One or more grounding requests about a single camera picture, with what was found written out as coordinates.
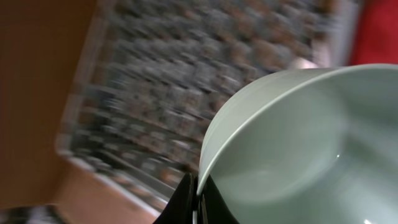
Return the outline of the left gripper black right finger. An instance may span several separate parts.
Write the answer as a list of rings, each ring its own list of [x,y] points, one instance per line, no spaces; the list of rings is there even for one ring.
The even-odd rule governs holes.
[[[207,178],[197,201],[197,223],[239,224],[224,202],[211,176]]]

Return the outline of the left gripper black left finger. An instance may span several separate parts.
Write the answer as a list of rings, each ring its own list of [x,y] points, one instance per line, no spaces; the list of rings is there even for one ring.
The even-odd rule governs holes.
[[[196,200],[196,177],[185,174],[154,224],[192,224]]]

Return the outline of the light green bowl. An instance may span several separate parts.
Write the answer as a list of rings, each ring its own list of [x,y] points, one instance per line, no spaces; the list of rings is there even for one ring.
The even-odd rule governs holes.
[[[397,66],[286,70],[239,90],[203,141],[240,223],[397,222]]]

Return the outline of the grey dishwasher rack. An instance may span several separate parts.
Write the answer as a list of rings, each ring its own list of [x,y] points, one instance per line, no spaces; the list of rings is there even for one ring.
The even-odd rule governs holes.
[[[98,1],[56,140],[153,216],[196,173],[230,96],[284,68],[345,65],[361,1]]]

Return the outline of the red plastic tray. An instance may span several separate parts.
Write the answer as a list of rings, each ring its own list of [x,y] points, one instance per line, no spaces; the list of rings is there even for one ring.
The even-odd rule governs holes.
[[[364,2],[350,65],[397,63],[397,0]]]

